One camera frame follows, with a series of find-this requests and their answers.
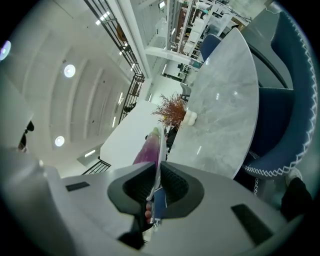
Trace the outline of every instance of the white marble tabletop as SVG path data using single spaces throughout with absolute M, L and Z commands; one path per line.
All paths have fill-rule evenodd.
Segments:
M 249 151 L 259 109 L 256 66 L 233 29 L 200 68 L 187 104 L 198 114 L 179 129 L 167 161 L 233 179 Z

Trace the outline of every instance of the ceiling light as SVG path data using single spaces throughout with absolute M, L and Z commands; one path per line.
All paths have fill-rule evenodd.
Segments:
M 57 147 L 61 147 L 65 143 L 65 138 L 63 136 L 58 136 L 55 138 L 54 143 Z
M 113 118 L 112 128 L 115 127 L 116 117 Z
M 72 78 L 76 73 L 76 68 L 74 65 L 67 65 L 65 68 L 64 68 L 64 75 L 67 77 L 67 78 Z
M 166 70 L 167 64 L 164 65 L 163 71 L 162 71 L 162 75 L 164 74 L 165 70 Z
M 10 41 L 5 41 L 0 51 L 0 61 L 3 61 L 8 56 L 10 49 L 11 49 Z
M 120 105 L 120 103 L 121 103 L 122 95 L 123 95 L 123 93 L 121 92 L 121 94 L 120 94 L 120 98 L 119 98 L 119 101 L 118 101 L 118 104 L 119 104 L 119 105 Z
M 165 1 L 162 1 L 161 3 L 159 3 L 159 8 L 162 9 L 163 7 L 165 7 Z
M 86 157 L 88 157 L 88 156 L 92 155 L 94 152 L 96 152 L 96 150 L 95 150 L 95 149 L 94 149 L 94 150 L 92 150 L 92 151 L 90 151 L 89 153 L 86 153 L 86 154 L 84 155 L 84 157 L 86 158 Z

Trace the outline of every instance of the orange dried plant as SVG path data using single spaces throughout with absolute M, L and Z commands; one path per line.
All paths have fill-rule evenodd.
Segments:
M 158 105 L 156 110 L 151 114 L 161 116 L 158 121 L 164 126 L 175 126 L 179 128 L 186 114 L 184 101 L 176 94 L 170 98 L 161 94 L 160 98 L 162 99 L 161 105 Z

